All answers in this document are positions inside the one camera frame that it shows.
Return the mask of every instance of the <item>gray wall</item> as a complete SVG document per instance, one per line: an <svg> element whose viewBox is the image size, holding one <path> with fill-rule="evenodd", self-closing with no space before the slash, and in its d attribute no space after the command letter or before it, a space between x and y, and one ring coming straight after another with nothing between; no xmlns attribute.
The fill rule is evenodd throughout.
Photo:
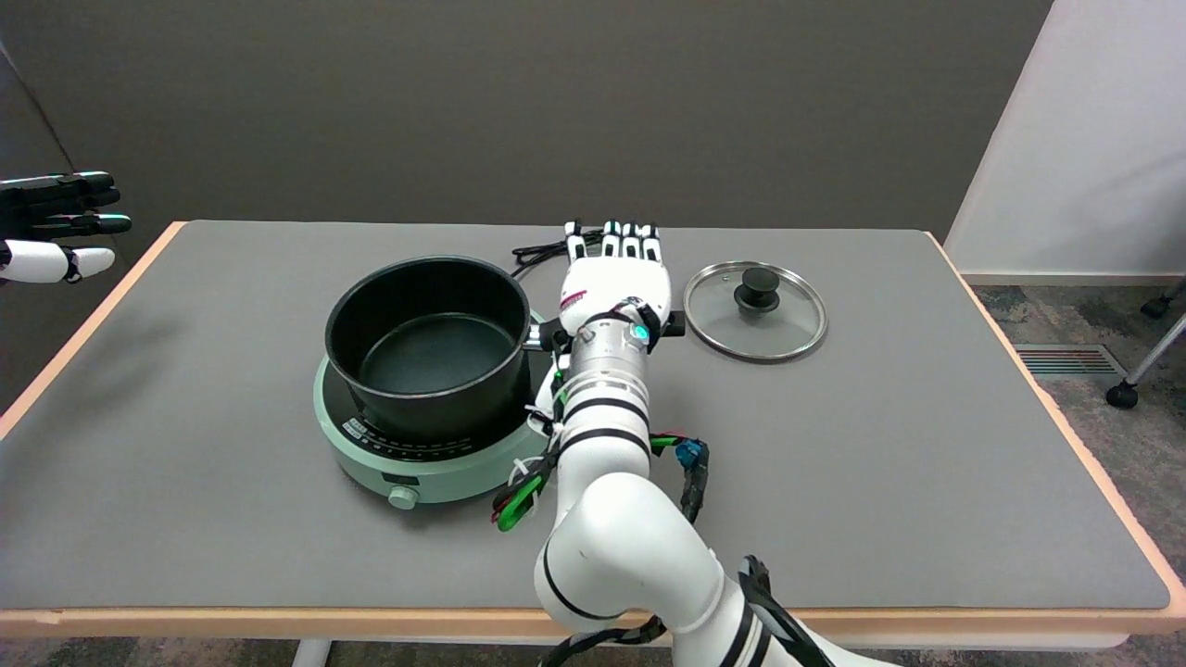
<svg viewBox="0 0 1186 667"><path fill-rule="evenodd" d="M66 161L0 55L0 179L66 170ZM106 244L108 240L89 244ZM122 278L122 263L78 285L0 285L0 412Z"/></svg>
<svg viewBox="0 0 1186 667"><path fill-rule="evenodd" d="M141 252L174 218L922 228L1050 0L0 0Z"/></svg>

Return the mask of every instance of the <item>green cable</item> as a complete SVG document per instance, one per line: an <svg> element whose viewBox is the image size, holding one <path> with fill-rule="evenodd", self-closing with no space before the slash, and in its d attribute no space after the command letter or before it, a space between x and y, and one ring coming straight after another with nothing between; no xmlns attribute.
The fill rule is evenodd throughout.
<svg viewBox="0 0 1186 667"><path fill-rule="evenodd" d="M523 515L525 515L530 509L529 507L525 507L527 500L531 497L531 494L534 494L541 484L543 484L543 477L535 477L527 484L523 484L523 488L519 489L514 497L511 497L511 500L506 503L506 507L498 513L499 531L506 533L519 522L519 519L523 519Z"/></svg>
<svg viewBox="0 0 1186 667"><path fill-rule="evenodd" d="M663 436L658 438L651 438L651 446L655 447L670 447L680 442L680 438L672 436ZM528 498L531 497L540 487L543 485L543 477L536 476L527 484L523 484L518 491L506 502L502 512L498 513L498 529L503 533L508 533L514 528L521 519L530 510L527 507Z"/></svg>

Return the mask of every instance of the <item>gray table mat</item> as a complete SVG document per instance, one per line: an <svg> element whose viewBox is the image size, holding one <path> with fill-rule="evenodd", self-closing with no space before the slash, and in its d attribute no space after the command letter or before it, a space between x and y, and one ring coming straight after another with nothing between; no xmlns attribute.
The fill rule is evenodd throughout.
<svg viewBox="0 0 1186 667"><path fill-rule="evenodd" d="M559 229L202 221L185 227L0 450L0 606L537 606L551 523L486 497L412 513L352 484L311 408L330 307L391 261ZM712 444L697 527L763 558L790 606L1163 608L1168 592L931 240L663 230L682 292L751 259L827 301L782 366L656 350L652 424ZM544 315L566 262L523 280ZM677 497L674 459L653 478Z"/></svg>

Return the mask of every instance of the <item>glass lid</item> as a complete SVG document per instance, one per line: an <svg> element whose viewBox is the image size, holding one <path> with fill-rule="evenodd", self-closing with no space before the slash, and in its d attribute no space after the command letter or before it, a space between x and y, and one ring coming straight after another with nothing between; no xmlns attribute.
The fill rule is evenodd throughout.
<svg viewBox="0 0 1186 667"><path fill-rule="evenodd" d="M828 330L823 299L797 274L757 262L714 263L683 292L688 325L741 358L785 361L815 349Z"/></svg>

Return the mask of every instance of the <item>robotic arm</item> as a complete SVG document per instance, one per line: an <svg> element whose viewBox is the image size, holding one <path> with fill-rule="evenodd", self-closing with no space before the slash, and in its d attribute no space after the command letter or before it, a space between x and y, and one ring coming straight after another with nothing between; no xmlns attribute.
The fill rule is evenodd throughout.
<svg viewBox="0 0 1186 667"><path fill-rule="evenodd" d="M115 252L109 248L55 241L127 231L127 216L95 212L119 199L115 180L102 171L0 180L0 278L77 282L110 268Z"/></svg>
<svg viewBox="0 0 1186 667"><path fill-rule="evenodd" d="M886 665L836 647L788 614L757 558L729 578L691 526L694 513L681 513L648 481L653 444L645 367L671 312L658 236L649 225L611 221L601 255L591 258L578 223L568 223L566 235L570 266L562 331L551 341L554 381L544 382L536 405L559 500L535 589L553 618L584 634L541 665L559 665L605 639L644 643L664 625L676 667ZM702 444L684 443L694 446L677 456L695 465ZM702 455L707 459L707 450ZM656 618L635 635L606 635L629 609Z"/></svg>

